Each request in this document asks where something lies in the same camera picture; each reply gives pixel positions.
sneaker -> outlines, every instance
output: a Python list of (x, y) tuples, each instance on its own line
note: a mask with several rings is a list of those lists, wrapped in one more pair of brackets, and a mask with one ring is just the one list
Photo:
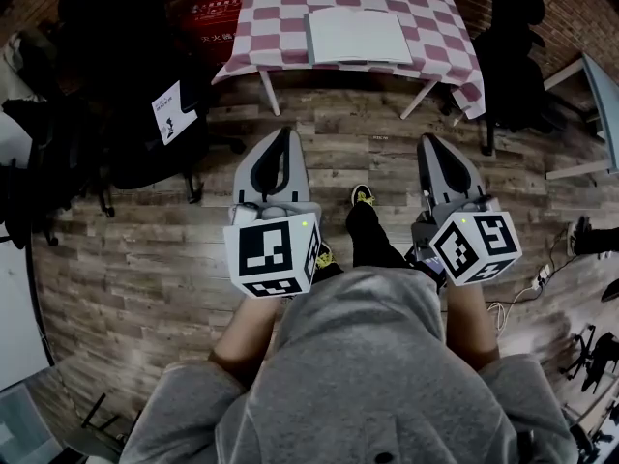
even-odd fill
[(352, 189), (350, 200), (352, 201), (352, 206), (362, 202), (368, 203), (370, 206), (374, 206), (374, 201), (376, 201), (376, 198), (371, 195), (371, 190), (369, 190), (368, 186), (360, 184)]
[(568, 227), (568, 256), (576, 256), (574, 251), (576, 240), (582, 238), (583, 234), (591, 231), (591, 223), (589, 223), (589, 217), (582, 216), (577, 222), (570, 223)]
[(331, 247), (324, 241), (320, 243), (320, 249), (318, 250), (318, 257), (316, 258), (316, 268), (322, 270), (329, 265), (337, 263), (336, 258), (333, 256)]

wood plank floor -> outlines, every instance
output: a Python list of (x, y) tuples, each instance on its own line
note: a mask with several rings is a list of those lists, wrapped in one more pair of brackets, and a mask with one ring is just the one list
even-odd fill
[[(344, 268), (352, 260), (344, 229), (349, 191), (359, 183), (374, 190), (394, 246), (410, 247), (409, 226), (421, 210), (416, 144), (424, 132), (456, 144), (512, 213), (524, 255), (485, 287), (488, 300), (510, 301), (530, 284), (548, 262), (555, 236), (579, 215), (591, 216), (595, 226), (619, 225), (616, 177), (596, 176), (597, 186), (586, 177), (545, 180), (549, 169), (604, 157), (604, 146), (578, 125), (562, 136), (499, 130), (496, 155), (486, 158), (479, 151), (486, 129), (478, 122), (452, 127), (453, 118), (442, 116), (433, 98), (401, 121), (398, 113), (420, 85), (361, 75), (337, 75), (356, 89), (307, 82), (307, 89), (292, 88), (289, 74), (276, 75), (278, 118), (256, 77), (230, 80), (209, 114), (213, 133), (242, 137), (249, 147), (282, 126), (301, 134), (312, 196), (323, 208), (323, 235)], [(199, 205), (185, 202), (177, 176), (149, 188), (114, 190), (115, 218), (100, 213), (94, 196), (76, 200), (57, 219), (58, 247), (34, 238), (44, 325), (57, 365), (29, 387), (59, 438), (101, 392), (108, 394), (103, 415), (119, 413), (128, 424), (168, 363), (208, 356), (242, 299), (226, 279), (222, 237), (240, 159), (219, 149), (205, 158), (196, 170), (204, 184)], [(557, 266), (565, 263), (565, 242), (553, 257)], [(586, 322), (619, 333), (619, 302), (600, 303), (618, 275), (616, 259), (573, 263), (538, 300), (514, 307), (500, 339), (504, 353), (535, 352), (561, 400), (575, 407), (591, 395), (580, 394), (577, 381), (567, 383), (556, 367), (574, 355), (569, 334)]]

table leg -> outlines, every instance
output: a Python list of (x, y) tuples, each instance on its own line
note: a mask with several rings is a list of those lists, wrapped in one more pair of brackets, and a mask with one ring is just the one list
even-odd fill
[(417, 96), (415, 97), (415, 100), (413, 100), (407, 107), (406, 109), (402, 112), (402, 114), (399, 116), (400, 119), (404, 120), (406, 117), (408, 117), (410, 115), (410, 112), (412, 112), (415, 107), (421, 103), (421, 101), (426, 97), (426, 95), (429, 93), (429, 91), (436, 86), (436, 83), (438, 81), (428, 81), (426, 83), (426, 85), (422, 88), (422, 90), (417, 94)]
[(464, 112), (461, 112), (452, 122), (452, 127), (457, 126), (457, 124), (464, 118)]
[(584, 62), (581, 58), (576, 60), (573, 64), (570, 64), (565, 69), (562, 69), (556, 74), (551, 75), (547, 80), (544, 81), (544, 90), (548, 91), (550, 88), (556, 86), (560, 82), (563, 82), (571, 75), (582, 71), (584, 68)]
[(264, 89), (267, 92), (267, 97), (269, 98), (269, 103), (271, 104), (271, 108), (273, 108), (273, 113), (275, 113), (276, 117), (280, 116), (280, 106), (278, 105), (278, 99), (275, 96), (275, 91), (273, 91), (273, 84), (271, 84), (271, 77), (269, 77), (269, 73), (267, 71), (259, 71), (260, 78), (262, 79), (262, 84), (264, 85)]
[(601, 161), (592, 161), (591, 163), (572, 166), (570, 168), (562, 168), (561, 170), (546, 172), (545, 178), (547, 181), (553, 181), (555, 179), (564, 179), (565, 177), (573, 177), (575, 175), (602, 172), (604, 170), (609, 170), (610, 168), (612, 168), (612, 162), (609, 159), (604, 159)]

white paper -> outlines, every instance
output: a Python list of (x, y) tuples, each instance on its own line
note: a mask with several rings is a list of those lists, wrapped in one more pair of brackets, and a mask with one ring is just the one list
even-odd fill
[(413, 63), (395, 14), (331, 7), (309, 14), (307, 23), (310, 56), (316, 64), (347, 60)]
[(176, 81), (170, 89), (153, 101), (152, 105), (163, 144), (169, 144), (197, 119), (195, 110), (189, 113), (183, 113), (181, 110), (181, 81)]

pink and white checkered tablecloth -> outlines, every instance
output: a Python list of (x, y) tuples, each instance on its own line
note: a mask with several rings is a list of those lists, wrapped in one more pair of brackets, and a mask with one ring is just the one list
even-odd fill
[[(310, 64), (304, 15), (335, 6), (398, 15), (413, 64)], [(469, 119), (486, 111), (482, 72), (454, 0), (243, 0), (232, 55), (213, 84), (258, 70), (311, 68), (438, 80), (458, 86), (454, 97)]]

